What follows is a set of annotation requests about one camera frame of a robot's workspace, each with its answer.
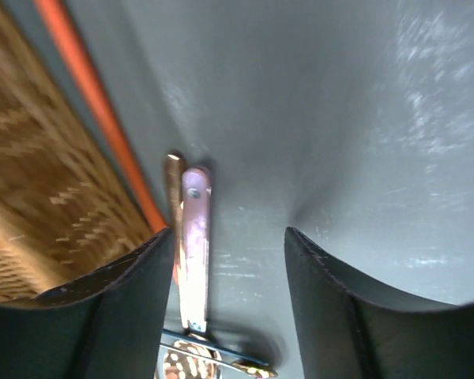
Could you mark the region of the pink handled spoon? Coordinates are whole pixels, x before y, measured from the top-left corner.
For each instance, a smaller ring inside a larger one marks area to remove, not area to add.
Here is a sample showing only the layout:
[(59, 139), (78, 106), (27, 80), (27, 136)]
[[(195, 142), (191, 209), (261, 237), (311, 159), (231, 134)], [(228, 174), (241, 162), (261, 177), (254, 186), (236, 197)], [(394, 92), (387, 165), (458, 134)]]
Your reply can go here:
[(207, 329), (211, 182), (203, 167), (182, 174), (182, 311), (190, 332)]

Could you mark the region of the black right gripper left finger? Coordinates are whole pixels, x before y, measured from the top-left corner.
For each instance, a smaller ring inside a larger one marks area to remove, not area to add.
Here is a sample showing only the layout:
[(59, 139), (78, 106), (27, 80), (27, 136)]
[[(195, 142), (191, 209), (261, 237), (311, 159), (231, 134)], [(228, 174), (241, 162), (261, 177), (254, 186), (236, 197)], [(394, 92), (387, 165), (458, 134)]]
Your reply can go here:
[(0, 378), (152, 378), (172, 269), (164, 229), (89, 274), (0, 303)]

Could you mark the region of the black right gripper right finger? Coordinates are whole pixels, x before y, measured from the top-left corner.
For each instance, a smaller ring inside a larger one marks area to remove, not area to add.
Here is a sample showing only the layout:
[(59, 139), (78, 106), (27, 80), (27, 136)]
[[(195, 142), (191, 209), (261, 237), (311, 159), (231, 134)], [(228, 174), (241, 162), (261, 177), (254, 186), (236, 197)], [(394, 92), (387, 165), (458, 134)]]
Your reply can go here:
[(284, 255), (307, 378), (474, 378), (474, 302), (391, 287), (294, 227)]

